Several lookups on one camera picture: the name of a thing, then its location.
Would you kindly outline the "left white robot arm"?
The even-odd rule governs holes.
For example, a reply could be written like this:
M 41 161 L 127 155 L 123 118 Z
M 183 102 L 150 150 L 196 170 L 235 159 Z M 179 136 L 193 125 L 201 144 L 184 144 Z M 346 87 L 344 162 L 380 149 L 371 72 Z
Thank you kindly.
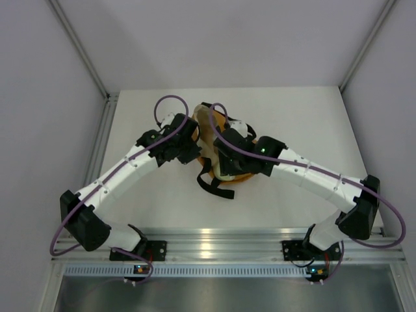
M 112 224 L 109 211 L 117 200 L 146 174 L 177 159 L 187 164 L 200 156 L 193 136 L 198 128 L 194 119 L 170 114 L 160 131 L 146 131 L 129 152 L 93 183 L 60 196 L 64 228 L 79 246 L 91 252 L 99 247 L 123 249 L 134 260 L 147 251 L 146 237 L 135 226 Z

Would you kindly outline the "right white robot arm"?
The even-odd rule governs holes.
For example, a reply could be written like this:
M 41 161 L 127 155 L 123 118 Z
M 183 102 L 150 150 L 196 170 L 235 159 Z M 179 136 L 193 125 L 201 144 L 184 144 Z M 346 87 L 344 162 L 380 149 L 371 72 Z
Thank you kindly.
M 336 206 L 336 213 L 308 228 L 302 242 L 308 257 L 318 258 L 345 238 L 369 239 L 379 207 L 377 177 L 357 179 L 331 172 L 306 161 L 279 140 L 262 136 L 254 141 L 232 128 L 222 132 L 214 146 L 225 166 L 221 170 L 224 174 L 263 174 L 281 179 Z

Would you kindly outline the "green pump bottle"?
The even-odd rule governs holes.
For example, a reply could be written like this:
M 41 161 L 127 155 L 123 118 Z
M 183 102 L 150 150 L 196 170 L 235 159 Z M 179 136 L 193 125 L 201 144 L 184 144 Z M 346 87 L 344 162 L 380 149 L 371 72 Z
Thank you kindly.
M 219 164 L 217 164 L 214 167 L 213 172 L 214 172 L 215 177 L 217 179 L 221 180 L 221 181 L 234 181 L 234 180 L 236 180 L 236 177 L 237 177 L 235 175 L 229 175 L 229 174 L 222 175 L 222 172 L 221 172 L 221 169 L 220 169 L 220 165 Z

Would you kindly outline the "tan canvas tote bag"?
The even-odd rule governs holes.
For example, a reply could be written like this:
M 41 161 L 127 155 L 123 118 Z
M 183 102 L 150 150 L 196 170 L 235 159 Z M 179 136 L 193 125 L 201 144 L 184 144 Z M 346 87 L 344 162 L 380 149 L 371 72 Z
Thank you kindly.
M 216 135 L 209 123 L 209 117 L 211 115 L 210 103 L 202 102 L 194 108 L 192 119 L 195 120 L 199 129 L 194 132 L 193 138 L 196 139 L 197 145 L 201 148 L 199 163 L 202 165 L 202 170 L 198 174 L 196 181 L 199 186 L 211 195 L 219 198 L 233 200 L 235 198 L 235 191 L 230 189 L 222 189 L 222 185 L 234 185 L 243 183 L 251 179 L 253 174 L 236 175 L 234 181 L 221 181 L 214 175 L 213 169 L 219 164 L 218 150 L 214 147 L 214 140 Z

